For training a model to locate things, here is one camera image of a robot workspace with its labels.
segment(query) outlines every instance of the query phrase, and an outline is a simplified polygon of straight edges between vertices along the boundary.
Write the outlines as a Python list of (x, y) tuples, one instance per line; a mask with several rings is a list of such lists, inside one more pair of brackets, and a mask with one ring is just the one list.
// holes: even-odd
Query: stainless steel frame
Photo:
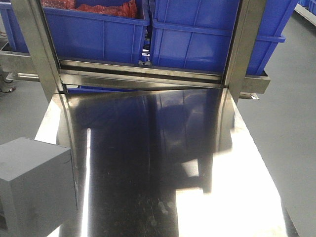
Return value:
[(48, 101), (54, 93), (67, 93), (64, 84), (142, 90), (228, 87), (237, 101), (241, 92), (264, 93), (270, 82), (266, 76), (245, 77), (266, 0), (240, 1), (224, 75), (111, 62), (58, 60), (40, 1), (11, 2), (30, 55), (4, 47), (0, 52), (2, 69), (18, 73), (15, 79), (35, 81), (38, 75)]
[(237, 103), (265, 10), (266, 0), (241, 0), (222, 83)]
[(65, 90), (43, 8), (39, 0), (12, 0), (11, 4), (49, 102), (54, 93), (65, 93)]
[[(222, 75), (162, 67), (114, 64), (100, 61), (60, 59), (60, 78), (64, 84), (111, 86), (139, 90), (169, 90), (188, 88), (225, 88)], [(32, 58), (27, 53), (9, 51), (5, 45), (0, 51), (0, 64), (5, 72), (13, 72), (10, 79), (40, 81)], [(246, 75), (242, 92), (263, 94), (270, 78)]]

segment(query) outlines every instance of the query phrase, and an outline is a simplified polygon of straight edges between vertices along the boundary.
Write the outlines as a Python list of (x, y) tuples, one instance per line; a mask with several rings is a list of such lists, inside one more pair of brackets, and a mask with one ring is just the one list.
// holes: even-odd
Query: stainless steel surface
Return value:
[(54, 93), (63, 93), (59, 62), (39, 0), (11, 0), (26, 45), (48, 101)]
[(241, 92), (264, 94), (270, 84), (268, 76), (248, 76), (242, 80)]
[(131, 65), (125, 63), (114, 63), (114, 62), (102, 62), (102, 61), (78, 61), (76, 59), (61, 59), (60, 64), (62, 69), (78, 70), (78, 71), (90, 71), (96, 72), (97, 69), (104, 70), (106, 73), (111, 74), (124, 74), (135, 76), (137, 74), (147, 75), (152, 77), (167, 78), (177, 77), (177, 78), (189, 78), (189, 79), (204, 79), (210, 80), (211, 82), (220, 81), (220, 75), (215, 72), (206, 72), (199, 70), (189, 70), (180, 68), (165, 68), (156, 66), (140, 66)]
[(128, 87), (129, 84), (123, 85), (123, 82), (136, 82), (137, 85), (142, 84), (141, 88), (147, 88), (153, 90), (158, 87), (175, 88), (177, 86), (190, 86), (190, 87), (206, 87), (206, 88), (219, 88), (222, 87), (221, 84), (210, 83), (207, 81), (198, 81), (194, 79), (181, 79), (181, 78), (170, 78), (164, 79), (159, 78), (159, 75), (136, 75), (128, 76), (124, 74), (107, 74), (107, 73), (95, 73), (95, 72), (84, 72), (84, 71), (73, 71), (73, 70), (60, 70), (60, 78), (64, 84), (85, 84), (85, 85), (107, 85), (119, 84), (124, 88)]
[(316, 15), (312, 14), (306, 8), (302, 7), (300, 4), (297, 4), (295, 7), (295, 11), (303, 16), (306, 20), (311, 22), (314, 26), (316, 26)]
[(237, 103), (265, 10), (266, 0), (241, 0), (222, 83)]
[(288, 236), (227, 89), (63, 96), (37, 139), (68, 145), (71, 122), (79, 211), (51, 237)]

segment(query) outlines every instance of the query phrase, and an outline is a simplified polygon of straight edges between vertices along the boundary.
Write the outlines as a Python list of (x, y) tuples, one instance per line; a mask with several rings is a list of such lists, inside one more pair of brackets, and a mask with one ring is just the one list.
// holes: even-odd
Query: stainless steel table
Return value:
[(293, 236), (227, 89), (56, 94), (36, 139), (74, 153), (78, 215), (50, 236)]

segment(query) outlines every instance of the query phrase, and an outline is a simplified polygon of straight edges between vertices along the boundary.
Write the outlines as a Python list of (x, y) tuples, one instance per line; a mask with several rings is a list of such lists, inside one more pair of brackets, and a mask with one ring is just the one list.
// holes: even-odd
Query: red meat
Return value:
[(54, 7), (60, 9), (74, 9), (76, 0), (41, 0), (44, 7)]
[(137, 18), (137, 6), (135, 0), (123, 3), (122, 6), (89, 6), (87, 4), (80, 5), (78, 11), (93, 12), (99, 14), (107, 14), (114, 16), (124, 16), (130, 18)]

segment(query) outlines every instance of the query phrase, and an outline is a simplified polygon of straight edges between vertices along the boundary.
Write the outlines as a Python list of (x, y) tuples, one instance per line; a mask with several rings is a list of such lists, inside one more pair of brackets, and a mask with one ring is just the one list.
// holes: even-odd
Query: metal leg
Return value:
[(34, 66), (48, 100), (54, 93), (64, 93), (55, 48), (39, 0), (11, 0)]
[(222, 83), (229, 86), (237, 103), (242, 91), (266, 0), (241, 0)]
[(15, 88), (6, 84), (2, 78), (3, 77), (0, 75), (0, 93), (10, 93), (14, 91)]

